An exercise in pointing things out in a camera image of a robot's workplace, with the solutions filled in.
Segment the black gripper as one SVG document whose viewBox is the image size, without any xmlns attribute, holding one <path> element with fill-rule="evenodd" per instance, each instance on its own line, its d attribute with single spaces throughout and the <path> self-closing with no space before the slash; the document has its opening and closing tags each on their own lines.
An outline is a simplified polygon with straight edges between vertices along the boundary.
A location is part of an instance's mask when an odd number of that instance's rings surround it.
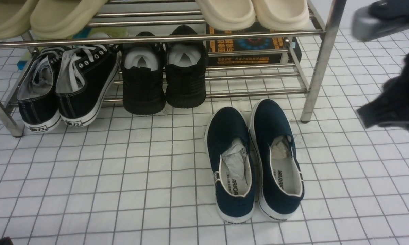
<svg viewBox="0 0 409 245">
<path fill-rule="evenodd" d="M 409 0 L 392 0 L 390 16 L 401 17 L 409 24 Z M 356 110 L 363 127 L 397 127 L 409 131 L 409 54 L 401 74 L 389 80 L 385 99 L 376 99 Z"/>
</svg>

